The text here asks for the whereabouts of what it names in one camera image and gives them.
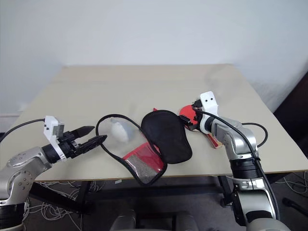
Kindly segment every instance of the white wire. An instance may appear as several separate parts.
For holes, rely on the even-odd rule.
[[[72,183],[74,183],[75,181],[73,182],[67,182],[67,183],[61,183],[61,182],[58,182],[58,181],[55,181],[55,182],[39,182],[40,185],[42,185],[43,187],[46,187],[54,192],[57,192],[59,193],[60,195],[62,196],[65,196],[67,198],[70,198],[72,200],[76,200],[77,196],[78,196],[78,193],[79,193],[79,189],[74,189],[72,190],[72,192],[70,194],[68,193],[65,193],[65,192],[62,192],[62,191],[58,191],[58,190],[55,190],[53,188],[51,188],[50,186],[52,185],[55,185],[55,184],[66,184],[66,185],[70,185],[72,187],[76,187],[75,185],[73,185]],[[92,182],[91,183],[91,191],[93,192],[97,192],[100,188],[99,186],[96,184],[96,182]],[[41,215],[44,217],[44,219],[46,220],[49,220],[49,221],[52,221],[52,220],[59,220],[59,219],[62,219],[64,218],[66,215],[68,215],[70,217],[70,219],[72,220],[73,224],[76,226],[76,228],[79,230],[79,231],[82,231],[82,227],[81,227],[81,224],[82,224],[82,216],[81,216],[81,219],[80,219],[80,227],[75,223],[75,221],[73,220],[73,218],[71,217],[71,214],[73,212],[70,212],[70,211],[67,211],[65,209],[62,209],[62,208],[59,208],[59,207],[56,207],[54,205],[50,205],[50,204],[47,204],[47,203],[42,203],[41,205],[36,205],[36,206],[30,206],[30,200],[27,198],[27,201],[25,203],[25,212],[24,212],[24,218],[23,218],[23,221],[28,217],[28,215],[30,213],[37,213],[37,212],[40,212]]]
[[[79,230],[79,231],[82,231],[81,229],[82,229],[82,227],[80,226],[80,228],[78,227],[78,225],[74,222],[74,220],[73,220],[73,218],[72,218],[72,216],[70,215],[70,214],[68,214],[69,215],[69,218],[71,218],[71,220],[72,220],[72,222],[73,222],[73,224],[76,226],[76,228]]]
[[[282,181],[282,182],[275,182],[275,183],[277,183],[277,184],[286,184],[293,192],[295,192],[297,194],[305,194],[305,193],[308,192],[306,173],[307,173],[307,171],[304,171],[304,183],[305,184],[299,184],[299,183],[296,183],[296,182],[287,181],[285,177],[283,178],[284,181]],[[303,192],[299,192],[299,191],[293,189],[290,184],[301,186],[301,187],[305,188],[305,190]]]

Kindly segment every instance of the table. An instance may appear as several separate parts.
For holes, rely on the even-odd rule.
[[[259,149],[266,173],[308,169],[308,160],[274,115],[261,101],[241,73],[232,65],[153,65],[153,66],[69,66],[51,81],[17,119],[22,122],[52,115],[65,123],[64,130],[96,125],[111,113],[128,116],[137,123],[153,110],[167,109],[178,114],[200,93],[213,91],[218,114],[241,122],[256,122],[269,132]],[[257,142],[263,131],[250,127]],[[168,165],[164,176],[206,176],[231,174],[224,148],[215,150],[198,132],[186,131],[193,156],[189,161]],[[81,138],[84,142],[94,131]],[[35,123],[8,136],[0,147],[0,166],[23,150],[44,146],[43,125]],[[40,175],[37,180],[102,180],[131,178],[131,174],[101,148],[63,163]]]

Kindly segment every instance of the gray carpet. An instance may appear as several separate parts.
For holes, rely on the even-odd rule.
[[[295,175],[287,176],[289,180],[300,180]],[[160,179],[156,185],[176,185],[181,183],[215,183],[218,181],[214,177],[186,177],[164,178]],[[107,181],[103,190],[117,187],[136,186],[133,180],[126,180],[120,184],[115,184],[114,180]],[[57,185],[57,189],[71,190],[66,185]],[[282,205],[283,197],[288,197],[300,205],[308,208],[308,199],[292,192],[285,184],[273,184],[277,200],[280,204],[282,221],[292,231],[307,231],[308,218],[293,208]],[[219,194],[200,194],[200,195],[182,195],[182,196],[164,196],[148,198],[129,198],[121,200],[104,200],[96,202],[90,215],[83,217],[83,231],[108,231],[115,218],[127,209],[134,209],[137,214],[144,213],[166,213],[166,212],[190,212],[200,231],[244,231],[245,227],[240,227],[234,220],[234,215],[230,207],[222,208],[219,204],[221,195]],[[73,214],[72,218],[79,225],[80,218]],[[40,213],[30,214],[25,222],[29,231],[49,231],[49,230],[72,230],[78,229],[72,224],[70,217],[57,221],[46,221]],[[171,219],[145,219],[141,220],[141,226],[147,228],[171,229]]]

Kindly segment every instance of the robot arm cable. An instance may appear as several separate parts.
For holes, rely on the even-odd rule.
[[[263,144],[265,144],[265,142],[268,140],[269,133],[264,126],[257,124],[257,123],[242,123],[242,125],[255,125],[263,129],[265,133],[265,137],[264,137],[264,140],[260,144],[257,145],[258,148],[261,147]]]
[[[0,138],[0,143],[4,140],[5,137],[7,137],[11,132],[15,131],[16,129],[19,129],[20,127],[24,126],[24,125],[28,125],[28,124],[32,124],[32,123],[35,123],[35,122],[44,122],[45,119],[34,119],[34,120],[30,120],[28,122],[25,122],[25,123],[22,123],[20,125],[17,125],[16,127],[8,130],[7,132],[4,133],[4,135]]]

